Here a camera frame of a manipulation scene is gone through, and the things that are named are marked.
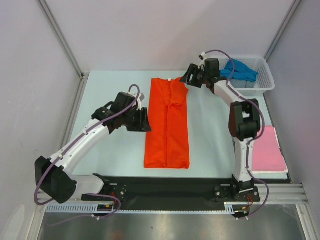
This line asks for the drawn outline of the orange t shirt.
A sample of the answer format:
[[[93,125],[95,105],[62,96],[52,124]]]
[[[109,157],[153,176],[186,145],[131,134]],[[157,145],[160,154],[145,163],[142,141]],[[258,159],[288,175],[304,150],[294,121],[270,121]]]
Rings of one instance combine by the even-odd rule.
[[[148,108],[151,132],[146,134],[145,168],[190,167],[187,105],[189,89],[180,80],[179,77],[151,80]]]

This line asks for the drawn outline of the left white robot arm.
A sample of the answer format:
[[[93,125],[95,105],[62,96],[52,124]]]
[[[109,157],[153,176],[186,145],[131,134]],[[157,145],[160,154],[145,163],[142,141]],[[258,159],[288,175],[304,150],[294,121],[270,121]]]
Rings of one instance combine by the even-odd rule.
[[[42,205],[39,192],[48,195],[45,204],[63,204],[74,195],[94,194],[105,200],[111,188],[98,174],[75,177],[73,171],[99,142],[115,130],[126,127],[129,132],[151,132],[148,109],[142,106],[142,93],[120,92],[115,101],[98,108],[83,130],[49,158],[40,156],[35,161],[36,191],[34,200]]]

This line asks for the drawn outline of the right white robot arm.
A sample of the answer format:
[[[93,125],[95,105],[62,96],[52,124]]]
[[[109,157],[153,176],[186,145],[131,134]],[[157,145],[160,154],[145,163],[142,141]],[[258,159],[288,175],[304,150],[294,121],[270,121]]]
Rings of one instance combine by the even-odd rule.
[[[218,199],[250,200],[256,191],[252,173],[254,144],[258,134],[264,131],[258,100],[245,98],[226,77],[220,75],[217,58],[205,59],[204,66],[190,64],[180,82],[197,88],[206,86],[229,107],[228,129],[234,140],[235,170],[230,187],[225,192],[218,188],[215,195]]]

